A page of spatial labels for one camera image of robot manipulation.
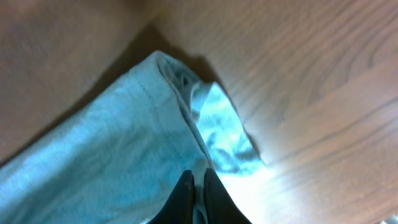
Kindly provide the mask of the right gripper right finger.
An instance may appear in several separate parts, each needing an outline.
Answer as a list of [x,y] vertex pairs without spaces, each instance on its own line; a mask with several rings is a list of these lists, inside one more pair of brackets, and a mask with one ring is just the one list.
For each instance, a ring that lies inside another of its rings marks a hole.
[[209,224],[251,224],[210,168],[204,175],[204,201]]

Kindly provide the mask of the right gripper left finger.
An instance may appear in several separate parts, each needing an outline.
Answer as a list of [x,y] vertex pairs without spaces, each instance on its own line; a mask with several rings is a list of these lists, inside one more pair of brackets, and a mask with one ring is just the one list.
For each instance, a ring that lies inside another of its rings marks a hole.
[[195,194],[194,176],[190,170],[185,170],[164,206],[149,224],[192,224]]

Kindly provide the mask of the light blue t-shirt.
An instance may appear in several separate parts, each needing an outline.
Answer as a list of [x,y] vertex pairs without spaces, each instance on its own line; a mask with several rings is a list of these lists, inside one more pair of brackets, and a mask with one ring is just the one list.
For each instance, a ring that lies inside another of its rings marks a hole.
[[234,199],[268,173],[219,84],[156,51],[1,168],[1,222],[148,223],[190,170],[206,223],[209,168]]

